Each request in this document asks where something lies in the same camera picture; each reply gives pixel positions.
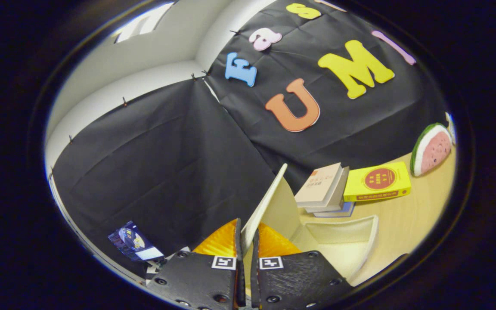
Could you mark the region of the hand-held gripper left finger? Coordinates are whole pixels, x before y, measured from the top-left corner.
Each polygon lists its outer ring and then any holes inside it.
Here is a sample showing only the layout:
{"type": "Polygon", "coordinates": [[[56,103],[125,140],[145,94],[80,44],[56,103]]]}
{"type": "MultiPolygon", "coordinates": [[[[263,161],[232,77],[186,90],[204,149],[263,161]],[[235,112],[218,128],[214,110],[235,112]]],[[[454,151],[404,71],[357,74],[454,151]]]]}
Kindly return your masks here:
{"type": "Polygon", "coordinates": [[[205,238],[193,251],[178,251],[159,267],[146,288],[159,298],[197,310],[238,310],[246,305],[237,218],[205,238]]]}

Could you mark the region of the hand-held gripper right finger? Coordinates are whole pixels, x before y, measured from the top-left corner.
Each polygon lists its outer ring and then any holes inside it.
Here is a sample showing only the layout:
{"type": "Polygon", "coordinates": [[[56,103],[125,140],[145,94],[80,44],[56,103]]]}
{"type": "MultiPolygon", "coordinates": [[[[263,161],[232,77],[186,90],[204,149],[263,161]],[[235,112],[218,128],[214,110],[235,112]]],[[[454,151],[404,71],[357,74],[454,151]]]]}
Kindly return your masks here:
{"type": "Polygon", "coordinates": [[[322,310],[353,291],[321,252],[300,251],[267,224],[259,224],[252,250],[253,308],[322,310]]]}

